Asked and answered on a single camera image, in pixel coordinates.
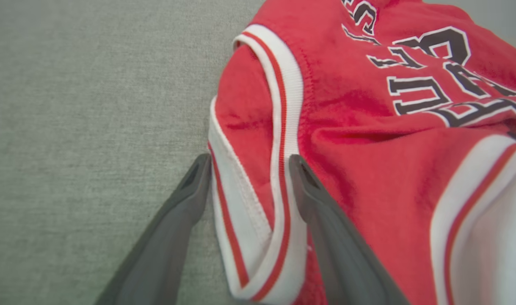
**red jersey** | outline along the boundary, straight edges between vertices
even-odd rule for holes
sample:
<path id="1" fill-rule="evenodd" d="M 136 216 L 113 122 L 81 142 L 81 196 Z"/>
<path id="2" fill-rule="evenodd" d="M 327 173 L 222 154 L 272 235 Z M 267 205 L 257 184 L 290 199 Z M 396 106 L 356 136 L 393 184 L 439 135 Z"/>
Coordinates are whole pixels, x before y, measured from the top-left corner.
<path id="1" fill-rule="evenodd" d="M 209 143 L 235 297 L 326 303 L 300 154 L 412 304 L 516 300 L 514 47 L 420 0 L 267 0 L 234 46 Z"/>

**gray tablecloth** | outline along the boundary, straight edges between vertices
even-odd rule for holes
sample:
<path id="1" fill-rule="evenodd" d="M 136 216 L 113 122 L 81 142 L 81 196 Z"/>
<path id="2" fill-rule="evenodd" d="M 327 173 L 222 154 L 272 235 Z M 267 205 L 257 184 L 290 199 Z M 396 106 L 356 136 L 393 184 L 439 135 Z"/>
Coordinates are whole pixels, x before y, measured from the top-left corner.
<path id="1" fill-rule="evenodd" d="M 93 303 L 206 151 L 231 41 L 262 2 L 0 0 L 0 305 Z M 516 46 L 516 2 L 459 6 Z M 179 303 L 234 303 L 210 205 Z"/>

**white trim with red stripe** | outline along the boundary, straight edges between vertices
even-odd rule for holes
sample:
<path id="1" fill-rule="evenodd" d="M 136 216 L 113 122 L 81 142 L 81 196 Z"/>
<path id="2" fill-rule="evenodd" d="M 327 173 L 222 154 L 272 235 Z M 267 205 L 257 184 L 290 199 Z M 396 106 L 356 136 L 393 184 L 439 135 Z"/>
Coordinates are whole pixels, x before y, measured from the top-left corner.
<path id="1" fill-rule="evenodd" d="M 241 43 L 248 45 L 262 64 L 273 101 L 270 179 L 275 212 L 274 230 L 267 245 L 257 245 L 259 234 L 248 241 L 245 234 L 241 233 L 244 230 L 252 231 L 246 222 L 254 219 L 244 214 L 252 213 L 253 202 L 257 197 L 247 173 L 221 130 L 213 100 L 209 139 L 211 151 L 216 154 L 213 162 L 219 172 L 218 180 L 221 180 L 218 183 L 217 178 L 213 177 L 217 234 L 229 289 L 234 297 L 272 305 L 290 304 L 296 299 L 304 282 L 307 252 L 306 224 L 297 210 L 287 165 L 288 158 L 299 153 L 297 131 L 303 104 L 303 78 L 287 45 L 266 27 L 250 25 L 234 41 L 235 46 Z M 238 177 L 246 179 L 237 185 Z M 246 201 L 246 209 L 238 207 L 240 201 Z M 252 256 L 249 252 L 259 252 L 260 255 Z M 244 266 L 237 266 L 241 262 L 244 262 Z M 245 272 L 248 274 L 247 283 L 241 279 Z"/>
<path id="2" fill-rule="evenodd" d="M 516 175 L 516 141 L 493 135 L 467 154 L 442 194 L 430 225 L 437 305 L 454 305 L 453 270 L 478 219 Z"/>

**basketball jersey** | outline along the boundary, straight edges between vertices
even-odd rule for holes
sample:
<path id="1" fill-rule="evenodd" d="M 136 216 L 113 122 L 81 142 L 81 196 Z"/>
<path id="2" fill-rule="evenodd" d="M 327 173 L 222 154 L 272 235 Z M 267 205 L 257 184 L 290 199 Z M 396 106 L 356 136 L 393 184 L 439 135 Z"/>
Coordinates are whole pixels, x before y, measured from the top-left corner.
<path id="1" fill-rule="evenodd" d="M 327 303 L 300 154 L 410 303 L 516 303 L 514 47 L 454 6 L 267 0 L 234 49 L 209 129 L 234 297 Z"/>

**gray fabric surface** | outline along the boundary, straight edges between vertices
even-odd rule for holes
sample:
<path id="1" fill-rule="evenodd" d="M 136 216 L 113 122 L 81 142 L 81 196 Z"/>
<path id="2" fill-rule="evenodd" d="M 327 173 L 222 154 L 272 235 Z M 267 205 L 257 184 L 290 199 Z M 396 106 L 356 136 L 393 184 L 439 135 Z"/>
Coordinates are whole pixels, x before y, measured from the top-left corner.
<path id="1" fill-rule="evenodd" d="M 262 2 L 0 0 L 0 305 L 93 303 L 206 151 L 231 41 Z M 473 3 L 516 46 L 516 2 Z M 179 303 L 234 303 L 210 205 Z"/>

